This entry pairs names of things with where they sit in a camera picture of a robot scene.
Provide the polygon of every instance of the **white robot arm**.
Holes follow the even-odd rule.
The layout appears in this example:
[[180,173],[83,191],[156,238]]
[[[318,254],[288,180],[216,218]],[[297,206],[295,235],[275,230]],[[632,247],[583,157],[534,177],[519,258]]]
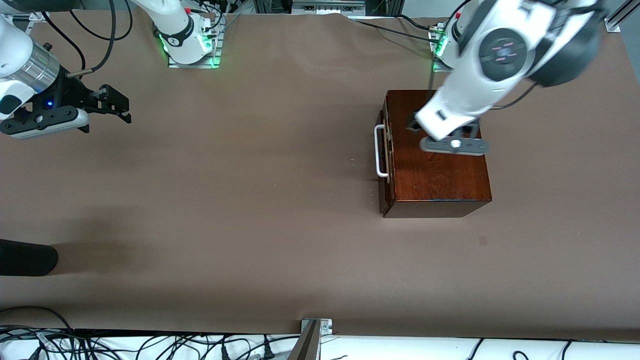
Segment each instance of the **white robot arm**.
[[463,136],[463,126],[489,111],[523,78],[542,86],[576,78],[598,50],[600,0],[568,0],[557,6],[471,0],[467,6],[458,19],[461,26],[447,24],[451,37],[441,57],[454,70],[415,115],[430,135],[420,144],[424,151],[484,154],[486,142]]
[[[180,0],[132,0],[139,4],[156,24],[164,48],[174,61],[190,64],[212,51],[211,20],[188,13]],[[0,1],[2,12],[67,11],[74,0],[43,2]],[[27,139],[68,129],[89,132],[89,113],[112,114],[131,122],[129,100],[109,85],[93,92],[80,76],[70,74],[49,49],[29,35],[0,19],[0,131],[14,138]],[[32,104],[32,110],[23,107]]]

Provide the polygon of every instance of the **white handle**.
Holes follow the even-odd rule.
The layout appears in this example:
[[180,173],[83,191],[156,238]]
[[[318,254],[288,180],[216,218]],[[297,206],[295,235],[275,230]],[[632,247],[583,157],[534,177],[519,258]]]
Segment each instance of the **white handle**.
[[386,174],[380,171],[380,154],[378,152],[378,130],[384,129],[384,128],[385,128],[385,125],[380,124],[380,125],[376,125],[376,127],[373,129],[373,138],[376,144],[376,172],[380,177],[389,177],[389,174]]

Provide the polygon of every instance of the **black cylinder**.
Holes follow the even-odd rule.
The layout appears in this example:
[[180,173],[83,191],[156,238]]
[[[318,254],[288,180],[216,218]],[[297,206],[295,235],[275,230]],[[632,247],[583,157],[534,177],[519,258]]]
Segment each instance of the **black cylinder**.
[[58,264],[52,246],[0,239],[0,275],[44,276]]

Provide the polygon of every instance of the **table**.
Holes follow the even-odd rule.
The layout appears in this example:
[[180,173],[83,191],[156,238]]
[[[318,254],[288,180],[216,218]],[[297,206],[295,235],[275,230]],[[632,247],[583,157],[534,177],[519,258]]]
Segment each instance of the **table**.
[[[108,13],[81,15],[108,32]],[[106,42],[53,20],[89,66],[102,58]],[[3,307],[87,328],[275,333],[326,317],[342,334],[640,339],[640,91],[619,34],[577,80],[483,118],[491,204],[384,219],[373,125],[387,90],[442,82],[427,44],[340,15],[246,15],[220,69],[177,70],[150,27],[136,10],[83,79],[129,96],[131,125],[96,115],[88,135],[0,142],[0,235],[61,256],[57,275],[0,279]],[[48,26],[34,37],[79,69]]]

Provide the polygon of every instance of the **wooden box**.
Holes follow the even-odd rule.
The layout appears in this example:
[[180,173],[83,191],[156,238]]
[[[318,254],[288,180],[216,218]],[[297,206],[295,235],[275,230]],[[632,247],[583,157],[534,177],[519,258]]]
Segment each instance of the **wooden box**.
[[434,90],[391,90],[378,116],[380,213],[388,218],[457,218],[491,201],[484,156],[420,150],[427,134],[407,130]]

